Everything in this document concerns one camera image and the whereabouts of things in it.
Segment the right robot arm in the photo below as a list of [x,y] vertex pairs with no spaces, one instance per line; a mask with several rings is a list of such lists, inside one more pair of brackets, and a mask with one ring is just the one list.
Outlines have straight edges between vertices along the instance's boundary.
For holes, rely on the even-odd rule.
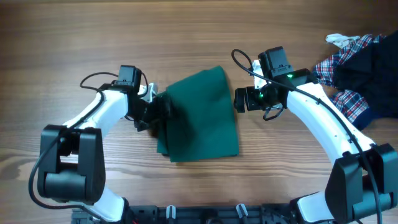
[[377,145],[357,130],[327,98],[306,68],[293,71],[256,60],[242,66],[265,85],[238,88],[234,107],[240,113],[288,109],[315,136],[332,170],[325,190],[293,199],[282,207],[289,223],[351,223],[397,207],[397,152],[390,144]]

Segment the green cloth garment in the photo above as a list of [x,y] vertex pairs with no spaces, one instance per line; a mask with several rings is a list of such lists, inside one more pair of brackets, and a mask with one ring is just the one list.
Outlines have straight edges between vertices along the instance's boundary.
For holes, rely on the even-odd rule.
[[171,162],[237,156],[239,138],[227,76],[221,66],[202,70],[166,88],[176,109],[161,122],[157,152]]

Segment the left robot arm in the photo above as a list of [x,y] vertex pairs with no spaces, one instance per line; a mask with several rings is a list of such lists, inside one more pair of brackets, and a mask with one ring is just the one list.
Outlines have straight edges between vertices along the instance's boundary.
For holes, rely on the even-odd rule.
[[170,114],[169,96],[140,88],[134,82],[105,83],[78,116],[43,129],[28,183],[36,205],[77,209],[100,223],[137,223],[129,202],[106,186],[103,139],[124,117],[143,131]]

